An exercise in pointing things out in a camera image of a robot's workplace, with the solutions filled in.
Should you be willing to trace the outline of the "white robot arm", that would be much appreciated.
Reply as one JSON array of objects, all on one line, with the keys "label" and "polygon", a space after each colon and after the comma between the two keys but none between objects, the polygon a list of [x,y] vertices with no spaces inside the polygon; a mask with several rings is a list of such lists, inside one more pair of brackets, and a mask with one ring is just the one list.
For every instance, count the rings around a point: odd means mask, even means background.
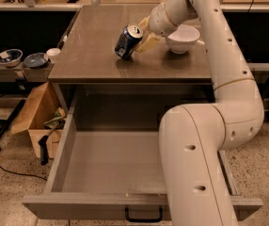
[{"label": "white robot arm", "polygon": [[263,103],[252,72],[220,7],[221,0],[167,0],[140,23],[139,52],[186,20],[198,18],[214,102],[177,105],[160,122],[159,151],[173,226],[238,226],[219,163],[261,129]]}]

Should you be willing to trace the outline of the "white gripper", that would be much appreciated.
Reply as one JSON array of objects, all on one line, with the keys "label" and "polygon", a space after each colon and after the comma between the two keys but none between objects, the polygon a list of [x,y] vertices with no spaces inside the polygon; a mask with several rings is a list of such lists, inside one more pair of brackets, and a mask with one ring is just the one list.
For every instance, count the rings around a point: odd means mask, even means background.
[{"label": "white gripper", "polygon": [[168,37],[173,33],[178,27],[177,11],[178,7],[169,3],[161,3],[155,7],[151,11],[150,17],[145,17],[139,23],[141,29],[147,30],[149,28],[151,33],[147,32],[142,41],[134,47],[134,50],[138,53],[145,53],[158,44],[160,36]]}]

